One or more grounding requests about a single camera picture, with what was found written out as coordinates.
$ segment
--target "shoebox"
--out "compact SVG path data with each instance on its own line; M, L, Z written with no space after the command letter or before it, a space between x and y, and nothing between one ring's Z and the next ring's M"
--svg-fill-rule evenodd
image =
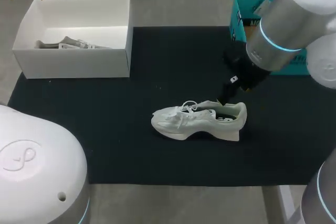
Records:
M273 0L234 0L230 22L231 39L246 42L271 1ZM272 74L308 75L306 54L306 50L302 50L286 67Z
M130 0L33 0L13 45L28 79L129 77ZM66 36L108 49L39 49Z

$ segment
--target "white box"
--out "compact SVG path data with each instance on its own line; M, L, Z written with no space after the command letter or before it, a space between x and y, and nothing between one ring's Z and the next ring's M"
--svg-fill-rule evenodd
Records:
M34 48L65 36L110 49ZM34 0L13 52L28 79L129 77L132 37L130 0Z

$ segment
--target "blue box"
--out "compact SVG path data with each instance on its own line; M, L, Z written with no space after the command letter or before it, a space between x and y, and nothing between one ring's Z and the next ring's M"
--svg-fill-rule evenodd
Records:
M230 22L230 34L232 40L246 42L244 27L254 27L259 24L261 18L253 12L263 1L264 0L234 0ZM280 71L272 72L272 74L308 75L306 55L307 51L304 49L296 55L286 67Z

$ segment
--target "white sneaker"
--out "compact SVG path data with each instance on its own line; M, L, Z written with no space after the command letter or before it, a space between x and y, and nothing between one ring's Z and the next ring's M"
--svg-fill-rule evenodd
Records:
M71 39L68 36L64 37L61 42L47 44L38 40L35 43L35 48L39 49L109 49L108 47L101 47L89 44L83 40Z
M219 139L239 141L239 130L244 127L247 111L242 102L222 106L211 101L200 104L187 101L182 106L155 111L153 115L153 127L176 140L185 140L196 132L205 131Z

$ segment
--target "gray floor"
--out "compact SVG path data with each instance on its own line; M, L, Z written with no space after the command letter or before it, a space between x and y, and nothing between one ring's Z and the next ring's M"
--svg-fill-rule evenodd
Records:
M7 104L20 68L11 48L32 0L0 0L0 103ZM132 0L136 26L219 26L232 0ZM302 186L293 186L296 205ZM260 187L207 188L93 185L92 224L267 223Z

